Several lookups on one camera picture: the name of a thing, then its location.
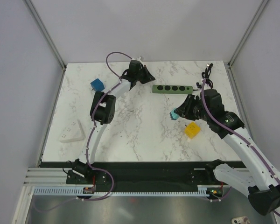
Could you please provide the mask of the blue plug cube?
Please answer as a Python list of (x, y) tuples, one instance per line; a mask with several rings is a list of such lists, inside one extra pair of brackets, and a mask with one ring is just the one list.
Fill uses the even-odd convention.
[(104, 83), (99, 78), (93, 80), (90, 85), (94, 91), (103, 91), (105, 89)]

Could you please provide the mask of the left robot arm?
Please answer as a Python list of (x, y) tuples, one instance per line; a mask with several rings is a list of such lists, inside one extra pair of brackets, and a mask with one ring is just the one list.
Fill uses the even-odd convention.
[(101, 168), (94, 168), (92, 164), (94, 163), (101, 137), (107, 125), (114, 118), (116, 100), (130, 91), (138, 82), (146, 84), (154, 80), (155, 77), (152, 76), (146, 65), (140, 59), (131, 59), (128, 68), (124, 70), (112, 88), (95, 92), (90, 109), (90, 117), (93, 125), (85, 143), (84, 151), (82, 152), (86, 162), (83, 162), (80, 157), (71, 163), (71, 169), (67, 173), (67, 184), (95, 185), (94, 171), (103, 171), (108, 174), (108, 171)]

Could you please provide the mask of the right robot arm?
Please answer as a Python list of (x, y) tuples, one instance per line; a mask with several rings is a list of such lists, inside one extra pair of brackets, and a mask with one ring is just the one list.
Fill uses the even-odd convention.
[(245, 175), (227, 163), (215, 160), (204, 172), (208, 183), (220, 181), (230, 185), (245, 195), (251, 206), (263, 216), (280, 207), (280, 171), (264, 156), (237, 114), (225, 110), (216, 90), (204, 90), (199, 96), (189, 94), (173, 113), (187, 120), (207, 122), (249, 171)]

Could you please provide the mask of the teal plug cube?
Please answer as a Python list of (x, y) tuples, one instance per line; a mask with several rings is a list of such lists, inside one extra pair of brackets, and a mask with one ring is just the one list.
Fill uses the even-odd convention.
[(174, 108), (170, 113), (169, 113), (169, 115), (170, 115), (170, 118), (172, 119), (172, 120), (177, 120), (177, 119), (179, 119), (179, 115), (176, 113), (176, 108)]

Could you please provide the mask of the green power strip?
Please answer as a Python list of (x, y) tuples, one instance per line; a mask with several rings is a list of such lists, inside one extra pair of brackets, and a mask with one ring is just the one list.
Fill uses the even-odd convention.
[(192, 94), (194, 91), (192, 86), (184, 85), (153, 85), (152, 93), (155, 94)]

